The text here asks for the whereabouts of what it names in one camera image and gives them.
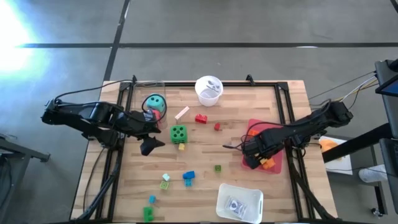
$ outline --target white cup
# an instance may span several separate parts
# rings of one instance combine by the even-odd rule
[[[203,106],[213,106],[223,94],[224,88],[223,83],[218,78],[207,75],[197,80],[195,91]]]

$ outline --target wooden table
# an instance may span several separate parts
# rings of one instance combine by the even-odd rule
[[[296,119],[310,114],[304,82],[287,82]],[[103,88],[100,100],[115,103],[118,88],[119,84]],[[146,94],[144,91],[134,90],[133,100],[135,97],[138,97],[135,98],[136,101],[143,100]],[[166,95],[168,127],[157,135],[157,139],[165,142],[166,146],[154,149],[145,157],[140,153],[141,142],[134,138],[126,141],[114,222],[143,222],[142,208],[149,206],[150,195],[157,198],[154,205],[155,222],[231,222],[233,220],[220,218],[215,212],[218,187],[222,183],[261,190],[264,194],[263,222],[297,221],[285,153],[282,172],[274,175],[242,169],[242,154],[237,150],[221,147],[222,144],[239,143],[239,138],[245,134],[251,118],[279,123],[273,88],[226,87],[216,106],[209,108],[200,105],[193,87],[167,87]],[[288,118],[284,98],[282,93],[285,117]],[[179,151],[177,145],[170,143],[169,129],[175,125],[174,116],[186,106],[190,110],[181,123],[187,127],[188,143],[184,151]],[[198,113],[207,115],[207,124],[195,122],[195,115]],[[221,123],[222,131],[213,129],[217,122]],[[82,213],[83,194],[100,151],[98,142],[89,143],[72,218]],[[100,188],[105,154],[99,160],[88,189],[86,207]],[[312,192],[328,212],[336,217],[335,203],[319,147],[313,144],[307,147],[304,161]],[[221,173],[214,172],[214,165],[217,164],[222,166]],[[186,188],[182,174],[188,170],[194,170],[196,177],[193,186]],[[159,188],[164,173],[171,177],[168,190]],[[105,199],[103,216],[108,211],[109,196]],[[306,210],[302,192],[300,199],[303,209]]]

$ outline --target gray floor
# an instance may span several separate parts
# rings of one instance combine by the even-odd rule
[[[112,43],[123,0],[1,1],[7,31],[0,44]],[[127,12],[121,42],[394,42],[398,13],[389,0],[183,1],[137,0]],[[65,91],[98,86],[111,49],[13,49],[0,52],[0,133],[42,152],[32,161],[12,206],[9,223],[68,219],[87,141],[67,127],[41,122],[44,104]],[[194,80],[215,75],[242,80],[305,80],[309,96],[374,70],[374,62],[396,58],[397,48],[327,49],[119,49],[111,80]],[[318,98],[337,98],[363,80]],[[65,97],[97,100],[99,91]],[[355,137],[386,122],[382,100],[362,91],[352,122],[331,134]],[[373,217],[370,187],[331,182],[338,214],[344,220],[396,223],[391,200],[388,216]],[[388,189],[386,197],[390,198]]]

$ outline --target blue block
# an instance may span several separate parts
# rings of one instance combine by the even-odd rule
[[[185,186],[186,187],[192,187],[192,180],[191,179],[186,179],[185,181]]]
[[[163,113],[165,109],[164,100],[160,96],[151,96],[147,100],[147,107]]]
[[[182,174],[182,178],[183,178],[183,179],[192,179],[192,178],[195,178],[195,172],[194,172],[193,170],[188,171],[188,172]]]
[[[156,197],[155,195],[149,196],[149,203],[155,203],[156,202]]]

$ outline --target red cutting board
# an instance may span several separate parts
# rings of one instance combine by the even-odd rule
[[[250,128],[250,126],[256,124],[256,123],[260,123],[262,121],[257,120],[257,119],[250,119],[249,120],[249,124],[248,124],[248,129]],[[252,128],[252,130],[254,131],[258,131],[261,132],[265,129],[269,129],[269,128],[281,128],[281,125],[274,125],[274,124],[258,124],[256,126],[254,126]],[[261,172],[267,172],[270,174],[280,174],[281,170],[282,170],[282,157],[284,155],[284,151],[285,149],[282,149],[281,151],[279,151],[277,154],[273,155],[272,158],[275,161],[275,165],[269,169],[264,169],[262,166],[259,166],[257,168],[255,168],[254,170],[256,171],[261,171]],[[250,169],[250,167],[248,166],[248,164],[246,163],[246,161],[244,160],[244,158],[242,158],[242,167],[245,169]]]

